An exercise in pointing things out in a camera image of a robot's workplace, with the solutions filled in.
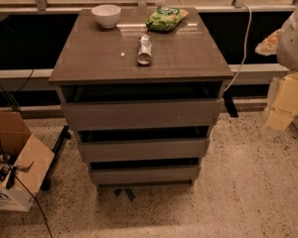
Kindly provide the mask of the yellow taped gripper finger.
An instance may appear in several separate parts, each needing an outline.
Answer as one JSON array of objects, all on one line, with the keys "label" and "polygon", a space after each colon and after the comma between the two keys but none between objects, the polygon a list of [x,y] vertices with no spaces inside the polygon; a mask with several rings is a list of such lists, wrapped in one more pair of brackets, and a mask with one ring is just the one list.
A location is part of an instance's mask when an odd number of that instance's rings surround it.
[{"label": "yellow taped gripper finger", "polygon": [[260,132],[264,137],[281,135],[298,115],[298,72],[274,77],[261,116]]}]

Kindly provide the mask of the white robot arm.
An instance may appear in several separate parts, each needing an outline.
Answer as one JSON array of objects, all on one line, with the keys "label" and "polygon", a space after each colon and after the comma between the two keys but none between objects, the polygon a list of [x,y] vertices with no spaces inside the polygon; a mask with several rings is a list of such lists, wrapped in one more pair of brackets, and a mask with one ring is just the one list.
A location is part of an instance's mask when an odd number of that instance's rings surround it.
[{"label": "white robot arm", "polygon": [[289,70],[282,78],[272,79],[261,119],[261,134],[277,137],[298,115],[298,6],[280,29],[257,45],[255,52],[276,55],[277,62]]}]

